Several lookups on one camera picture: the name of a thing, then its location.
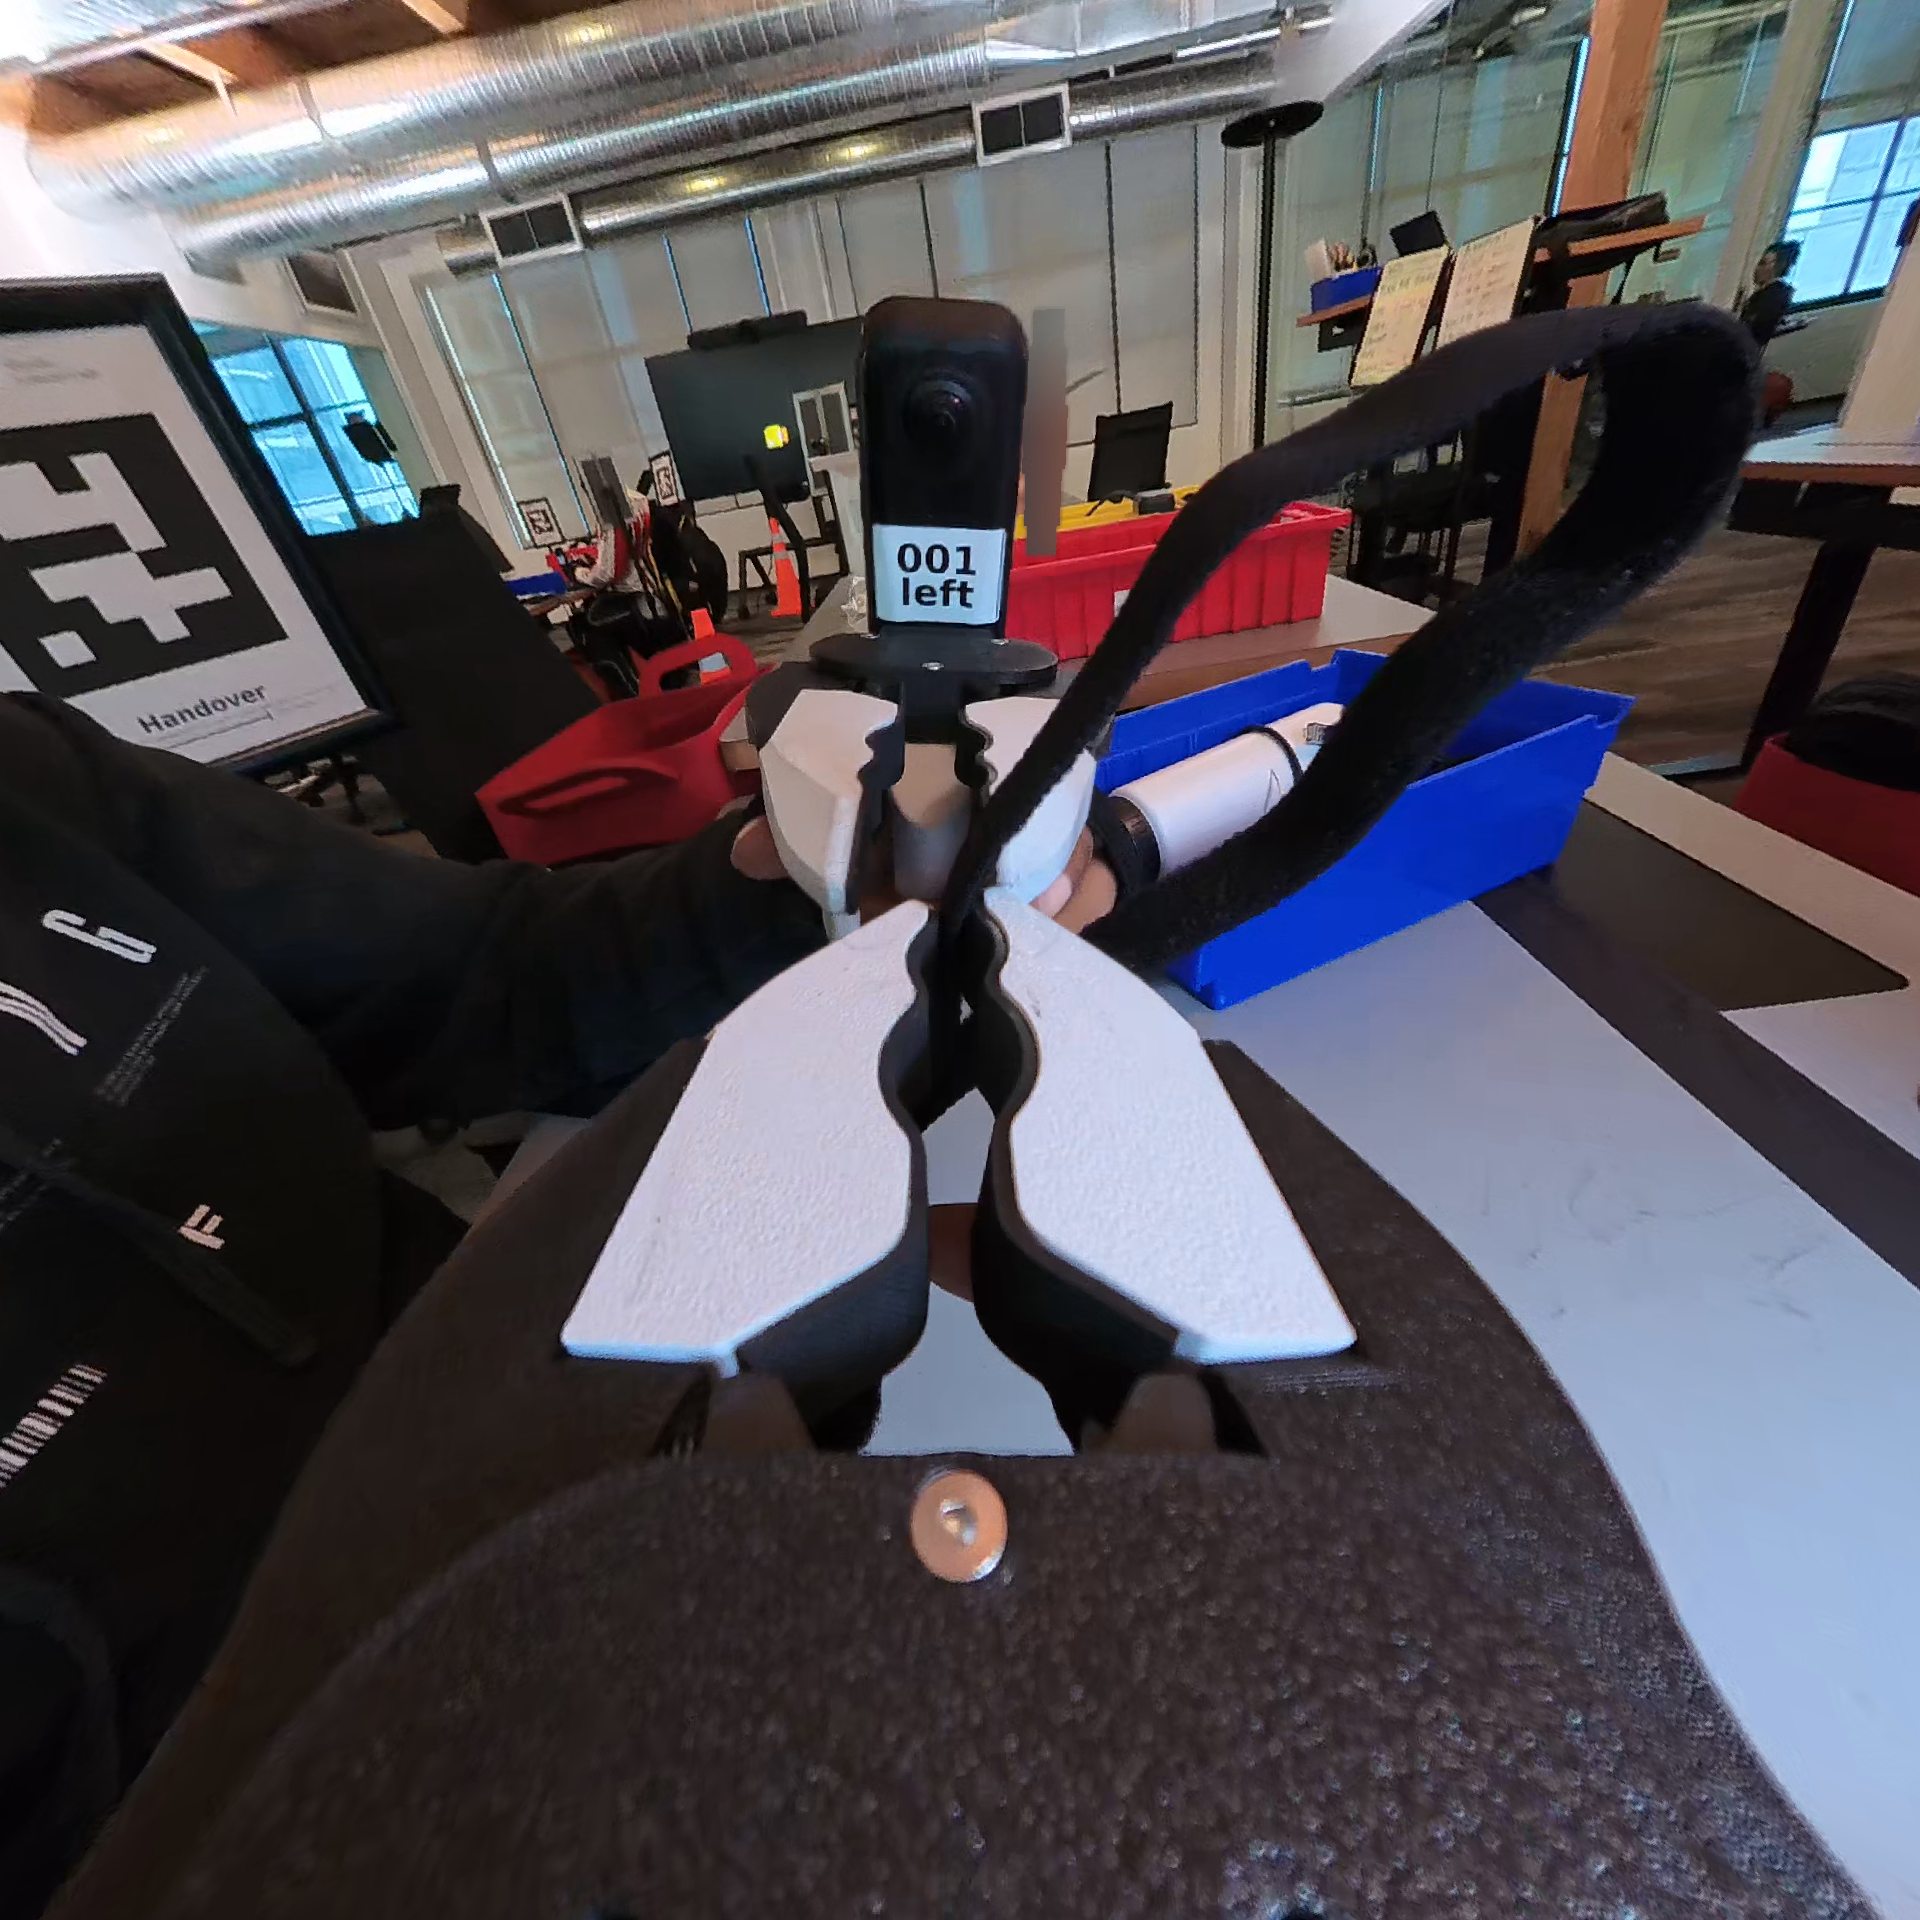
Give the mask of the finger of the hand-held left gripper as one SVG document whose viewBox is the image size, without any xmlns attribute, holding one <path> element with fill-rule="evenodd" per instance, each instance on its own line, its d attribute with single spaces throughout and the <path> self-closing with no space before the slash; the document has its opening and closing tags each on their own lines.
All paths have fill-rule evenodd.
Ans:
<svg viewBox="0 0 1920 1920">
<path fill-rule="evenodd" d="M 1007 786 L 1053 709 L 1047 696 L 997 696 L 962 709 L 961 774 L 978 794 L 978 814 Z M 985 888 L 1034 902 L 1066 876 L 1090 816 L 1093 770 L 1093 753 L 1081 749 L 1062 780 L 1007 835 L 988 861 Z"/>
<path fill-rule="evenodd" d="M 759 749 L 761 811 L 785 876 L 833 940 L 860 929 L 855 864 L 876 816 L 880 774 L 901 749 L 897 703 L 807 687 Z"/>
</svg>

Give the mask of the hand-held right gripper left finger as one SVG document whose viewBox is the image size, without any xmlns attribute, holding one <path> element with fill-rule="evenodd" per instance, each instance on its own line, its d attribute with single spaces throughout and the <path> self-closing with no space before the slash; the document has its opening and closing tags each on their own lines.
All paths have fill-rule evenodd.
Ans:
<svg viewBox="0 0 1920 1920">
<path fill-rule="evenodd" d="M 932 910 L 906 902 L 712 1028 L 574 1300 L 573 1360 L 761 1373 L 849 1405 L 918 1344 Z"/>
</svg>

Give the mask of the person's left forearm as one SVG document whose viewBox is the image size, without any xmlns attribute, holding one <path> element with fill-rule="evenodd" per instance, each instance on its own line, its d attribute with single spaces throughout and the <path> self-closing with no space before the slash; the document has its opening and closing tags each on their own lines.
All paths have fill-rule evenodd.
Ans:
<svg viewBox="0 0 1920 1920">
<path fill-rule="evenodd" d="M 74 829 L 301 1022 L 376 1129 L 591 1118 L 826 947 L 811 897 L 736 847 L 563 872 L 384 847 L 244 776 L 133 749 L 38 696 L 2 698 L 2 796 Z"/>
</svg>

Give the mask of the white cylinder with black cap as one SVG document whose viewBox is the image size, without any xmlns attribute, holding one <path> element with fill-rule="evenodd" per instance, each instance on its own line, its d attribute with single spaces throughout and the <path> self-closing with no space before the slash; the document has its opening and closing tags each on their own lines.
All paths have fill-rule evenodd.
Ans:
<svg viewBox="0 0 1920 1920">
<path fill-rule="evenodd" d="M 1257 825 L 1300 785 L 1345 709 L 1319 703 L 1119 785 L 1097 843 L 1122 891 L 1176 876 Z"/>
</svg>

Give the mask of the yellow plastic bin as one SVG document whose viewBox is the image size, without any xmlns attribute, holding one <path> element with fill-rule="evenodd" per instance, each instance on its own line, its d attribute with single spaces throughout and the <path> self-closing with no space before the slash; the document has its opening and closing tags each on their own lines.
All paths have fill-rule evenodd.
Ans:
<svg viewBox="0 0 1920 1920">
<path fill-rule="evenodd" d="M 1146 492 L 1116 492 L 1108 500 L 1067 503 L 1062 507 L 1057 546 L 1066 549 L 1067 534 L 1108 528 L 1122 520 L 1172 516 L 1189 503 L 1191 492 L 1198 492 L 1198 488 L 1155 488 Z"/>
</svg>

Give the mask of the red plastic basket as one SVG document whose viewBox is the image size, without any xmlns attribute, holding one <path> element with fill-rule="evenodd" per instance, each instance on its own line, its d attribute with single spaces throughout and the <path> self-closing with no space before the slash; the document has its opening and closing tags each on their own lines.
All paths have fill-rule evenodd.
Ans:
<svg viewBox="0 0 1920 1920">
<path fill-rule="evenodd" d="M 591 709 L 476 786 L 501 850 L 547 870 L 673 847 L 759 790 L 732 770 L 725 728 L 761 675 L 729 635 L 641 663 L 631 698 Z"/>
</svg>

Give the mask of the large black display screen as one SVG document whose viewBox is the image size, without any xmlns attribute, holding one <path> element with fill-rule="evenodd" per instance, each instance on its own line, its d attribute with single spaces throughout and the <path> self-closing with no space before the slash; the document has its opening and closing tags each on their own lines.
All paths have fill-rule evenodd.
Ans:
<svg viewBox="0 0 1920 1920">
<path fill-rule="evenodd" d="M 812 459 L 852 449 L 863 320 L 804 311 L 702 326 L 647 360 L 685 500 L 807 500 Z"/>
</svg>

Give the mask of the blue plastic bin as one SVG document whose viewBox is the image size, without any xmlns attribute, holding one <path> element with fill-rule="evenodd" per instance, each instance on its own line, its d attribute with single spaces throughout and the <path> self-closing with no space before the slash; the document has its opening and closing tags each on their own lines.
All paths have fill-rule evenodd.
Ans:
<svg viewBox="0 0 1920 1920">
<path fill-rule="evenodd" d="M 1283 663 L 1122 711 L 1097 786 L 1116 790 L 1296 709 L 1350 703 L 1381 663 L 1339 647 L 1327 663 Z M 1329 876 L 1180 956 L 1172 981 L 1227 1009 L 1550 864 L 1629 709 L 1629 696 L 1550 679 L 1502 691 Z"/>
</svg>

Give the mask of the black floor lamp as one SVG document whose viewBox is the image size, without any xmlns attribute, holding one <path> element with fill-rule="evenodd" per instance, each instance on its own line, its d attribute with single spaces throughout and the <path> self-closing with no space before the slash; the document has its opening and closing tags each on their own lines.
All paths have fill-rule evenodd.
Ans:
<svg viewBox="0 0 1920 1920">
<path fill-rule="evenodd" d="M 1279 235 L 1283 146 L 1327 117 L 1327 99 L 1292 99 L 1232 117 L 1227 157 L 1227 373 L 1233 449 L 1257 452 L 1269 427 L 1274 275 Z"/>
</svg>

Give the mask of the black panel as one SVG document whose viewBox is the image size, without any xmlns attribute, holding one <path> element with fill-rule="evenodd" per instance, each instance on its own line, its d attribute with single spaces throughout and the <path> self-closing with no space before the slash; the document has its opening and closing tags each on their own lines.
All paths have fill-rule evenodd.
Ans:
<svg viewBox="0 0 1920 1920">
<path fill-rule="evenodd" d="M 311 534 L 304 554 L 393 715 L 357 746 L 364 766 L 437 854 L 501 860 L 480 786 L 588 717 L 597 696 L 463 508 Z"/>
</svg>

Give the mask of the paper flip chart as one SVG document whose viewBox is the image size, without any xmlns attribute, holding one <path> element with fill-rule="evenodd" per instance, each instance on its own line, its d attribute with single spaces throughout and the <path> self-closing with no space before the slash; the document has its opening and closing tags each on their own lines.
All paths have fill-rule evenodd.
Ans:
<svg viewBox="0 0 1920 1920">
<path fill-rule="evenodd" d="M 1403 253 L 1381 269 L 1363 343 L 1350 369 L 1352 393 L 1378 389 L 1416 360 L 1453 253 Z"/>
<path fill-rule="evenodd" d="M 1539 224 L 1540 220 L 1528 214 L 1453 253 L 1438 318 L 1438 348 L 1514 318 L 1526 275 L 1533 270 Z"/>
</svg>

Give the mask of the framed marker sign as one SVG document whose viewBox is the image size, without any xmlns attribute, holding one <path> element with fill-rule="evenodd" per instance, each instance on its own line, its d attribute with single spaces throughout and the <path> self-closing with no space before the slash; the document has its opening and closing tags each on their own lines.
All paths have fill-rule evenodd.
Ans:
<svg viewBox="0 0 1920 1920">
<path fill-rule="evenodd" d="M 2 283 L 2 689 L 237 774 L 393 725 L 166 279 Z"/>
</svg>

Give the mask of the wooden standing desk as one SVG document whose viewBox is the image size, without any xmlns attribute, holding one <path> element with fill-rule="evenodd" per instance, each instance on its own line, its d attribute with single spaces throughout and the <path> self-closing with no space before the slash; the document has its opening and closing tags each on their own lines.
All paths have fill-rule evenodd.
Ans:
<svg viewBox="0 0 1920 1920">
<path fill-rule="evenodd" d="M 1534 235 L 1533 270 L 1514 318 L 1560 311 L 1571 303 L 1574 283 L 1607 283 L 1613 270 L 1697 230 L 1697 214 L 1676 223 L 1661 193 L 1548 214 Z M 1430 213 L 1403 223 L 1390 237 L 1398 257 L 1447 245 Z M 1438 348 L 1444 292 L 1447 279 L 1416 360 Z M 1319 345 L 1358 348 L 1372 295 L 1345 303 L 1315 299 Z M 1540 389 L 1546 379 L 1521 384 L 1450 439 L 1416 443 L 1411 455 L 1394 455 L 1352 478 L 1350 579 L 1356 583 L 1411 605 L 1453 598 L 1459 539 L 1477 524 L 1488 526 L 1483 554 L 1488 571 L 1514 554 Z"/>
</svg>

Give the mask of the silver ventilation duct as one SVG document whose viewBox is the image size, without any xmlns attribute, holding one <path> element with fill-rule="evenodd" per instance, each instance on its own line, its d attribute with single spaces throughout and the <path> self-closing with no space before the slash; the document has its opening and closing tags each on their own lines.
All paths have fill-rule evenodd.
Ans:
<svg viewBox="0 0 1920 1920">
<path fill-rule="evenodd" d="M 1279 4 L 597 4 L 498 35 L 34 136 L 41 193 L 108 205 L 249 200 L 437 155 L 533 151 L 501 177 L 744 146 L 890 107 L 1198 48 L 1233 52 Z"/>
<path fill-rule="evenodd" d="M 501 263 L 591 253 L 628 235 L 655 235 L 736 213 L 747 214 L 944 171 L 997 171 L 1134 131 L 1233 117 L 1264 103 L 1274 86 L 1269 69 L 1267 48 L 1253 47 L 1239 47 L 1227 59 L 1172 59 L 1099 82 L 1042 88 L 1016 100 L 812 136 L 586 193 L 549 193 L 501 213 L 467 213 L 432 230 L 432 237 L 451 275 L 489 275 Z"/>
</svg>

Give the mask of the wooden post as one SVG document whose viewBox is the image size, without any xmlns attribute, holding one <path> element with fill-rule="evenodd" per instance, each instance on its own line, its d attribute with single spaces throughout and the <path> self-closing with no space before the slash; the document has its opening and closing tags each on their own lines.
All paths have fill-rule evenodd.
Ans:
<svg viewBox="0 0 1920 1920">
<path fill-rule="evenodd" d="M 1667 15 L 1668 4 L 1595 7 L 1586 74 L 1579 82 L 1579 100 L 1571 124 L 1571 164 L 1563 173 L 1563 195 L 1574 205 L 1629 195 Z M 1517 554 L 1534 553 L 1563 508 L 1571 443 L 1584 393 L 1584 377 L 1546 379 L 1517 512 Z"/>
</svg>

